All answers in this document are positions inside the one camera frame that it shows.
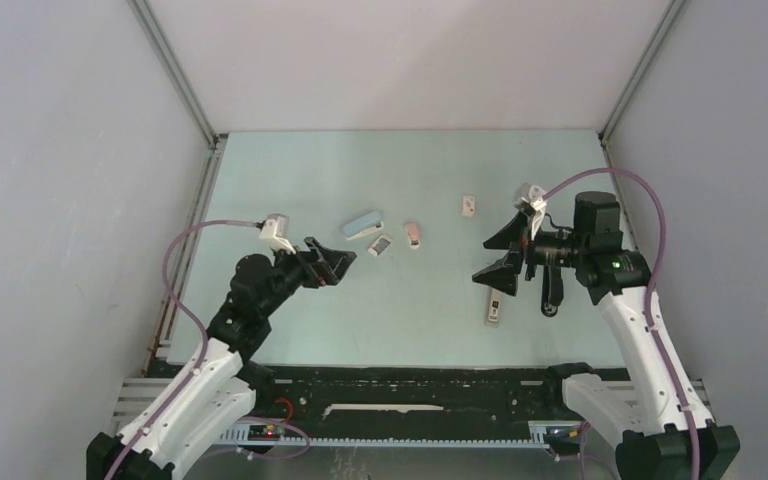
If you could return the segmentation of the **beige black long stapler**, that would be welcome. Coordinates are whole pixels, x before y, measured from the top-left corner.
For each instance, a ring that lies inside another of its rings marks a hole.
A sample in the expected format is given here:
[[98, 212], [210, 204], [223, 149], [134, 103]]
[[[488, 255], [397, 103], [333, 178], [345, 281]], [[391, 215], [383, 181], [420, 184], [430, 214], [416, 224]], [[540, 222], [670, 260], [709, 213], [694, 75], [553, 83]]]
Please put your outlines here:
[[487, 326], [497, 327], [500, 323], [500, 311], [503, 294], [494, 289], [488, 289], [487, 308], [484, 322]]

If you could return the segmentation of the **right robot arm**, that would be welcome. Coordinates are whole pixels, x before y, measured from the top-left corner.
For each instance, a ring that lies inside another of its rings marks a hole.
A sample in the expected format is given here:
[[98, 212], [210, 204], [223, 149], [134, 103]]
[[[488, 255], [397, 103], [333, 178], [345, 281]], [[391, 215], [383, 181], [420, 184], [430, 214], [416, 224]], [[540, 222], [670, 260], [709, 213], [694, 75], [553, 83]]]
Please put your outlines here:
[[540, 276], [540, 310], [552, 317], [564, 298], [562, 272], [572, 269], [609, 326], [637, 397], [630, 405], [588, 365], [562, 364], [541, 392], [545, 411], [582, 417], [613, 447], [623, 479], [722, 478], [739, 452], [738, 435], [716, 423], [684, 371], [650, 286], [652, 272], [623, 246], [615, 195], [579, 193], [572, 225], [549, 229], [542, 188], [524, 185], [514, 205], [515, 217], [484, 244], [502, 257], [473, 281], [512, 296], [521, 281]]

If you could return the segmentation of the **open staple box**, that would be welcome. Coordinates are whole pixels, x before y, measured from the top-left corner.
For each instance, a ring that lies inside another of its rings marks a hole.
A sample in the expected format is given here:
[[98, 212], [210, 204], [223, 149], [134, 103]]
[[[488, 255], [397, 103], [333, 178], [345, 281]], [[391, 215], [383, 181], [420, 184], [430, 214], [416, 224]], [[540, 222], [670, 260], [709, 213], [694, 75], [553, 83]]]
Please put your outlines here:
[[367, 251], [374, 257], [381, 256], [391, 245], [393, 240], [386, 234], [380, 235], [373, 243], [368, 247]]

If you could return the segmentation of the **pink stapler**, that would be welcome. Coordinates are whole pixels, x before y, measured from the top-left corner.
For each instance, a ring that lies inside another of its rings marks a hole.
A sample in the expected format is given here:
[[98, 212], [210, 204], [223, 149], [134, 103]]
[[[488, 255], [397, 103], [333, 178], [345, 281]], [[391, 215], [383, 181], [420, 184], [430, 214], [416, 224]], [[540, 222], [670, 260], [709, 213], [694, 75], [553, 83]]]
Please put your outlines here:
[[405, 232], [408, 237], [410, 248], [418, 249], [421, 245], [421, 233], [418, 224], [415, 222], [406, 223]]

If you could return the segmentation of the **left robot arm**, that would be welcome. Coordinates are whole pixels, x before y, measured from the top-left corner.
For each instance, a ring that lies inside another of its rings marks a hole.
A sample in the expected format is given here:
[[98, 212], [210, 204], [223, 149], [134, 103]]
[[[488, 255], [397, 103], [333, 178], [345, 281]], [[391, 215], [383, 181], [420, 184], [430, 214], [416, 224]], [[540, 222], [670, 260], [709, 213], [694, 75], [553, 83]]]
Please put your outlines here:
[[338, 285], [357, 258], [313, 237], [304, 242], [303, 250], [238, 261], [191, 359], [137, 418], [90, 442], [87, 478], [182, 479], [238, 419], [272, 411], [274, 374], [252, 359], [271, 332], [270, 316], [300, 288]]

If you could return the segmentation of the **closed white staple box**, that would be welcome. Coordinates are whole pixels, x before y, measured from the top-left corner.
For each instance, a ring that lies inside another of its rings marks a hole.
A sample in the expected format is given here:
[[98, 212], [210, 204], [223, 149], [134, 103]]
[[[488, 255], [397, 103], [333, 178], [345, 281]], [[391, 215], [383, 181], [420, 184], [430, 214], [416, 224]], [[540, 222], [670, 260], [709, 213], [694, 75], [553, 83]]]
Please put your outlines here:
[[473, 217], [476, 211], [476, 199], [473, 195], [462, 196], [462, 215]]

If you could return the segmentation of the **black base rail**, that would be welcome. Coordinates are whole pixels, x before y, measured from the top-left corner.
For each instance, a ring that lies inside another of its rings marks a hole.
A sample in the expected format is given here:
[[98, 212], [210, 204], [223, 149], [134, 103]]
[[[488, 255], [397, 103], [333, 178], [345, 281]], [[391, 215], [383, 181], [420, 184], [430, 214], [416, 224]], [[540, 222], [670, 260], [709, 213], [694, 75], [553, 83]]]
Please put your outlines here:
[[490, 443], [528, 441], [539, 422], [578, 423], [561, 381], [588, 373], [626, 381], [623, 368], [583, 362], [546, 368], [271, 366], [274, 385], [254, 415], [287, 419], [314, 440]]

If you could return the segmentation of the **light blue stapler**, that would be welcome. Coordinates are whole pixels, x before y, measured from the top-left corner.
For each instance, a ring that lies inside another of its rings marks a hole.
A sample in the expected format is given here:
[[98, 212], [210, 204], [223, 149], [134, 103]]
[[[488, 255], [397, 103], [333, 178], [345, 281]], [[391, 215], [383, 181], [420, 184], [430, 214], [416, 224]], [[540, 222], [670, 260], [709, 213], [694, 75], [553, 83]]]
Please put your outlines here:
[[341, 227], [341, 233], [346, 240], [356, 240], [383, 229], [383, 215], [380, 211], [371, 211]]

